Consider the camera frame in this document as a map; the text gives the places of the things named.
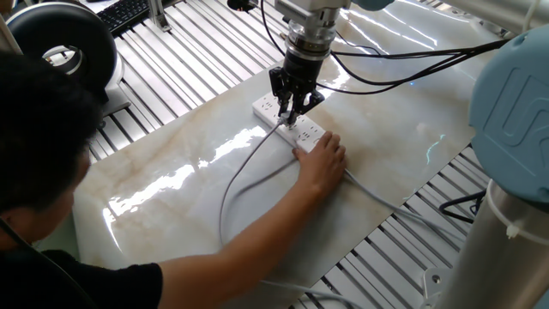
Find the white power strip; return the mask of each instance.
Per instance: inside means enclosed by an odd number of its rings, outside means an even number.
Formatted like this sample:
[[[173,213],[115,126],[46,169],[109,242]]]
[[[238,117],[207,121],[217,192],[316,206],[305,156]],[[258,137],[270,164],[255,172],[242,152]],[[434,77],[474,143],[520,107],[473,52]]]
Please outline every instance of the white power strip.
[[[271,128],[279,120],[278,111],[280,109],[278,100],[272,95],[267,94],[252,104],[254,113]],[[276,133],[282,136],[287,142],[295,148],[301,148],[309,153],[315,148],[318,140],[324,134],[325,130],[316,124],[307,116],[298,116],[296,123],[290,127],[281,125]]]

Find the white marble slab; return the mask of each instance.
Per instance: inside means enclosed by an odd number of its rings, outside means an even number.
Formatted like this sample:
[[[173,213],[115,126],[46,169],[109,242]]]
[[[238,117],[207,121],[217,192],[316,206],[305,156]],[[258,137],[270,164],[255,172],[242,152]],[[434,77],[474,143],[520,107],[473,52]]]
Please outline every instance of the white marble slab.
[[[346,14],[350,23],[341,21],[340,32],[354,43],[390,53],[497,39],[472,23],[413,2],[397,1],[377,13],[356,8],[353,12]],[[334,49],[352,50],[341,44]],[[402,204],[469,143],[473,130],[468,127],[468,98],[489,57],[384,94],[350,96],[323,90],[327,100],[309,116],[342,136],[349,169],[364,185]],[[353,70],[378,81],[408,76],[432,61],[346,59]],[[351,80],[331,59],[319,82],[373,89]],[[75,200],[82,261],[119,268],[219,250],[221,196],[251,146],[265,134],[267,128],[253,116],[251,103],[269,88],[264,71],[94,164]],[[225,212],[227,239],[264,214],[293,185],[299,165],[290,150],[280,137],[271,137],[235,181]],[[271,279],[314,284],[389,214],[343,183]],[[261,286],[229,306],[282,308],[296,297]]]

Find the man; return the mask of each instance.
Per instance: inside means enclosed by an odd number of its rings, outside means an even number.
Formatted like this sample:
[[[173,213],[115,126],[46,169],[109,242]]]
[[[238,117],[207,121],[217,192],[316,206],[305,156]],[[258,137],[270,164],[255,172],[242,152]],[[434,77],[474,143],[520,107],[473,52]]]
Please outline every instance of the man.
[[[101,120],[100,105],[49,64],[5,53],[0,95],[0,218],[32,243],[71,210],[90,166],[87,146]],[[341,180],[347,162],[337,135],[325,134],[309,154],[293,152],[301,165],[294,187],[216,254],[106,270],[62,251],[43,253],[98,308],[216,308],[277,265]],[[52,265],[0,230],[0,307],[89,307]]]

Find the black keyboard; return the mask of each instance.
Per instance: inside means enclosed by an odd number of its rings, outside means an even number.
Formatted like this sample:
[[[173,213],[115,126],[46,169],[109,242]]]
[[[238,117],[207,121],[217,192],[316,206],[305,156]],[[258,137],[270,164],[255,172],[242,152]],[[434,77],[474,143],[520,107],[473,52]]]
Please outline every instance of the black keyboard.
[[[109,27],[112,36],[117,36],[145,19],[148,11],[147,0],[120,0],[97,13],[97,16]]]

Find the black shirt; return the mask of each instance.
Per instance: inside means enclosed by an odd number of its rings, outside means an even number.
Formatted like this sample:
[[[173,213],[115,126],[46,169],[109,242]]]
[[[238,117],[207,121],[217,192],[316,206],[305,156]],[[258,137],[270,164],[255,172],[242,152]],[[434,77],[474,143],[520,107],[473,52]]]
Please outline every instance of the black shirt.
[[[162,272],[158,264],[107,270],[77,262],[64,251],[44,251],[101,309],[158,307]],[[0,308],[83,308],[88,306],[52,265],[29,251],[0,252]]]

